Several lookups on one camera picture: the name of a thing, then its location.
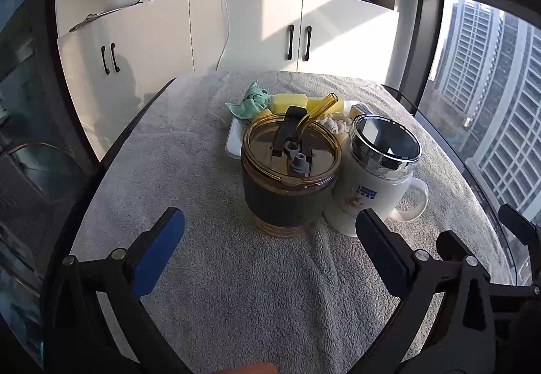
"mug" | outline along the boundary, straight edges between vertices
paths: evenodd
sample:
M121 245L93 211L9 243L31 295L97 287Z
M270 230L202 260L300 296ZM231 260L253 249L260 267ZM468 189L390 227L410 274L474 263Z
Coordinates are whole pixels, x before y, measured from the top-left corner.
M428 187L413 177L413 171L399 179L388 179L365 169L347 147L344 147L342 156L340 177L324 210L325 218L339 233L356 236L355 221L364 209L373 209L382 220L390 217L399 222L412 222L426 209ZM421 201L413 209L399 210L396 205L408 188L419 190Z

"green cloth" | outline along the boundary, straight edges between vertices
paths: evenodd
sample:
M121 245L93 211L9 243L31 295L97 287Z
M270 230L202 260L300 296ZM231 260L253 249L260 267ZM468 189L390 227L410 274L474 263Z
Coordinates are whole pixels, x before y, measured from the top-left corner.
M231 113L240 119L252 119L264 108L267 108L268 104L269 94L265 89L259 87L257 81L250 84L240 104L226 102L226 106Z

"table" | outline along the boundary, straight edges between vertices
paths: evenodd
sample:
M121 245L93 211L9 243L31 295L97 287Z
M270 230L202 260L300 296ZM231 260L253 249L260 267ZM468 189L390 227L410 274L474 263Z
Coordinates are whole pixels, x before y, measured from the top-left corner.
M270 93L323 97L335 92L393 118L422 148L415 175L430 196L424 214L387 226L412 249L433 256L439 232L452 228L489 270L511 276L496 234L469 186L432 137L380 85L296 72L209 72L179 76L137 124L105 175L72 248L79 260L128 247L168 206L183 210L186 231L155 290L142 303L194 372L269 360L281 374L345 373L381 331L398 299L390 296L356 238L323 218L302 235L273 238L254 227L238 160L225 153L226 101L258 80ZM415 203L406 194L401 208ZM105 316L130 354L102 296ZM427 336L441 298L434 296L409 351Z

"high-rise building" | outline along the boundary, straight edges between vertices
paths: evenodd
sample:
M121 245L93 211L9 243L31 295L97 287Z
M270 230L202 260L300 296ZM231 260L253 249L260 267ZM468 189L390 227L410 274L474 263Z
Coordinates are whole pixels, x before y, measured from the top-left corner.
M502 26L466 164L495 207L541 224L541 31L509 14Z
M473 115L482 96L499 21L499 10L479 2L458 0L453 4L435 88L464 120Z
M509 13L459 0L434 86L448 105L439 113L455 123L448 142L491 206L509 203L541 225L541 31ZM524 282L527 250L506 236Z

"cabinet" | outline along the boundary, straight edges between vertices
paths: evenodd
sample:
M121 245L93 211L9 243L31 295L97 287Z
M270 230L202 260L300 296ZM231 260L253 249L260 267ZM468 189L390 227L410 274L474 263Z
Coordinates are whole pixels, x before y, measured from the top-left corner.
M58 40L80 122L102 159L168 81L193 71L188 0L125 8Z
M104 18L117 75L143 105L175 76L194 70L188 0L152 0Z
M101 159L144 104L183 73L300 71L383 83L397 19L359 0L153 0L96 19L58 47Z
M194 70L216 70L227 39L225 0L190 0L190 29Z
M397 12L361 0L303 0L298 71L384 83L397 22Z
M225 0L220 70L296 71L302 0Z
M120 91L109 50L105 19L58 39L60 60L75 110L98 159L122 131Z

